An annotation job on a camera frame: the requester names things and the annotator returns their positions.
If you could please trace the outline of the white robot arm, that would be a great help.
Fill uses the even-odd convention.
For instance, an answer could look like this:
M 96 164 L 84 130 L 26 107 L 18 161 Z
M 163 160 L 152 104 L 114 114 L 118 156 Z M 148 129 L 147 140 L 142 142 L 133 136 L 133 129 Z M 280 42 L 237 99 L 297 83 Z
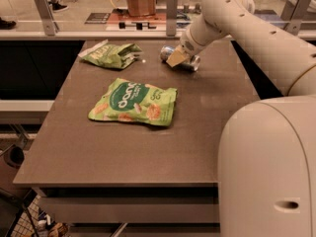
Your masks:
M 279 89 L 226 123 L 218 149 L 221 237 L 316 237 L 316 47 L 254 14 L 253 0 L 201 0 L 167 62 L 232 36 Z

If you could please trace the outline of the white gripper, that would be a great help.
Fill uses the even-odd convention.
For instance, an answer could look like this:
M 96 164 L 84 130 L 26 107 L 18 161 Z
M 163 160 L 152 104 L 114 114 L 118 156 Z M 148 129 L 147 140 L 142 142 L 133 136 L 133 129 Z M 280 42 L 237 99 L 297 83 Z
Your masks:
M 204 46 L 197 43 L 190 32 L 186 29 L 180 37 L 180 45 L 169 55 L 167 63 L 171 67 L 175 67 L 190 59 L 190 56 L 199 54 L 204 50 Z

